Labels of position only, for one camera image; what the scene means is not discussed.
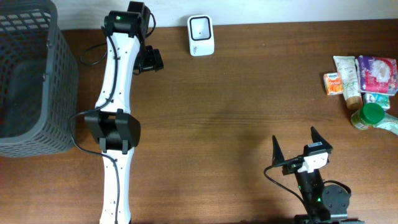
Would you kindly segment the orange tissue pack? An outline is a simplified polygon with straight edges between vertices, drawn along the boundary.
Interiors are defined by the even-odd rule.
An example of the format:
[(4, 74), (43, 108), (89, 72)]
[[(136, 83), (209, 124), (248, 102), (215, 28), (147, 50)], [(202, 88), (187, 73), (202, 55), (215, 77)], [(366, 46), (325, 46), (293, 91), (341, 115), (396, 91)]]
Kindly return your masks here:
[(340, 95), (343, 93), (343, 82), (339, 73), (326, 73), (323, 76), (327, 95)]

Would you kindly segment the teal tissue pack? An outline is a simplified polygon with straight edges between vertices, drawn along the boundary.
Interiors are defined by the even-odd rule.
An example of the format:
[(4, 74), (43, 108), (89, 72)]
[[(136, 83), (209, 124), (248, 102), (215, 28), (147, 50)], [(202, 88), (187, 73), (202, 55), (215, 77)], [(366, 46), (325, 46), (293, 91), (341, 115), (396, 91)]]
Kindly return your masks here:
[(363, 101), (364, 101), (364, 104), (376, 103), (384, 111), (387, 111), (391, 108), (390, 100), (387, 95), (382, 95), (382, 94), (377, 94), (377, 93), (365, 93), (363, 95)]

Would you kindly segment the green lid glass jar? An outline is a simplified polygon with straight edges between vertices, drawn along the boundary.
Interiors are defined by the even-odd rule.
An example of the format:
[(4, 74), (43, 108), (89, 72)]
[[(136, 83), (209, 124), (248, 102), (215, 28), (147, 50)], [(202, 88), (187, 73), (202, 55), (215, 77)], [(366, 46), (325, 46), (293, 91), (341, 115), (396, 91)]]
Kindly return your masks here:
[(351, 124), (359, 130), (367, 130), (382, 121), (385, 111), (377, 103), (367, 103), (351, 116)]

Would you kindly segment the red purple pad package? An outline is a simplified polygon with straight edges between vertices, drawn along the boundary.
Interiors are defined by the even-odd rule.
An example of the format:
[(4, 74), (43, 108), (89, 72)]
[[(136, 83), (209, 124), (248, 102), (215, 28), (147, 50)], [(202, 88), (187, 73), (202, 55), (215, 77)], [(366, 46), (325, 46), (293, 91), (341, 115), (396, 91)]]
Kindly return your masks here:
[(359, 90), (394, 96), (397, 93), (397, 60), (360, 55), (356, 60)]

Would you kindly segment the white cream tube gold cap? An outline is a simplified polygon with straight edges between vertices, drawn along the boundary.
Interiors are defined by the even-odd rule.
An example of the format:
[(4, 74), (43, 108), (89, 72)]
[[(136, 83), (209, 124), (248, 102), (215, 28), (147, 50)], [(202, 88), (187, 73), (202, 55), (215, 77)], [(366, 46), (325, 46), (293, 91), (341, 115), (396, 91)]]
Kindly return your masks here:
[(354, 56), (334, 56), (338, 74), (343, 82), (343, 97), (349, 110), (363, 107)]

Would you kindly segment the mint green wipes packet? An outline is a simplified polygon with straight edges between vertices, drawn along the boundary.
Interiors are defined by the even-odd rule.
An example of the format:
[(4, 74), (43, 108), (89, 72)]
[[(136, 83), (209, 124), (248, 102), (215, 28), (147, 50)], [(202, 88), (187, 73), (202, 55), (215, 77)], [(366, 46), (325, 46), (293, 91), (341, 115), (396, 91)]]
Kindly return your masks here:
[(398, 135), (398, 120), (397, 117), (388, 113), (384, 113), (384, 118), (373, 125), (374, 128), (385, 129), (396, 136)]

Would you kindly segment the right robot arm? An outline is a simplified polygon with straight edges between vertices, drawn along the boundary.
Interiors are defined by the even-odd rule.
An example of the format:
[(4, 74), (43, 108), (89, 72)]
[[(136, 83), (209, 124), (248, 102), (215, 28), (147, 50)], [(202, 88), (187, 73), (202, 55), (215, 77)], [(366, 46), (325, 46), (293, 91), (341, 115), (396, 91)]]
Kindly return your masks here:
[[(296, 196), (305, 208), (306, 214), (294, 216), (294, 223), (362, 223), (362, 220), (348, 217), (351, 189), (335, 180), (323, 180), (320, 169), (329, 163), (333, 150), (319, 132), (311, 127), (312, 143), (303, 147), (303, 153), (285, 159), (275, 136), (272, 137), (272, 164), (264, 169), (264, 176)], [(267, 171), (280, 167), (283, 175), (293, 174), (300, 194), (267, 175)]]

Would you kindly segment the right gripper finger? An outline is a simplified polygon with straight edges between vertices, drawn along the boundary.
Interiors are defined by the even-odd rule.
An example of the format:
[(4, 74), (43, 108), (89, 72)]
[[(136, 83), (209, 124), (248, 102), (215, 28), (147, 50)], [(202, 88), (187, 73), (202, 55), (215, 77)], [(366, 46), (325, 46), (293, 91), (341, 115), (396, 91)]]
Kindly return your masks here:
[(272, 165), (276, 166), (277, 164), (283, 163), (285, 161), (284, 155), (275, 135), (272, 136), (272, 148)]
[(326, 146), (326, 140), (319, 134), (319, 132), (315, 129), (314, 126), (310, 128), (311, 137), (314, 146)]

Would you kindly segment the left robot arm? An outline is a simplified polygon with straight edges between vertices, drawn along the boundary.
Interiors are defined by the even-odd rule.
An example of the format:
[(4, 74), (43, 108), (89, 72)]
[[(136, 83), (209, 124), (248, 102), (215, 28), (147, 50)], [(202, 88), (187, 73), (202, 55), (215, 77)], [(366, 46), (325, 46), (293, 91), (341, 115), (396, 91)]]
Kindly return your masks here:
[(104, 18), (106, 67), (101, 93), (93, 111), (85, 115), (104, 165), (104, 199), (100, 223), (130, 223), (129, 179), (141, 124), (131, 114), (131, 85), (135, 75), (163, 69), (160, 51), (146, 45), (153, 13), (131, 1), (126, 11), (110, 11)]

